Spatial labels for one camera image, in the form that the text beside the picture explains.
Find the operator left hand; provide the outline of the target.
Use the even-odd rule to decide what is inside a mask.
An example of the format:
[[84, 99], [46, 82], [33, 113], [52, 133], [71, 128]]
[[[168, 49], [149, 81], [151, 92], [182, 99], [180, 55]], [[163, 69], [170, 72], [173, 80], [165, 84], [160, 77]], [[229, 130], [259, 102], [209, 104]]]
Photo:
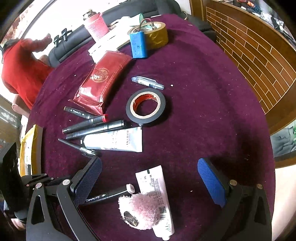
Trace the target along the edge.
[[11, 219], [13, 225], [17, 228], [19, 231], [23, 231], [26, 229], [26, 225], [22, 223], [19, 219], [17, 218], [12, 218]]

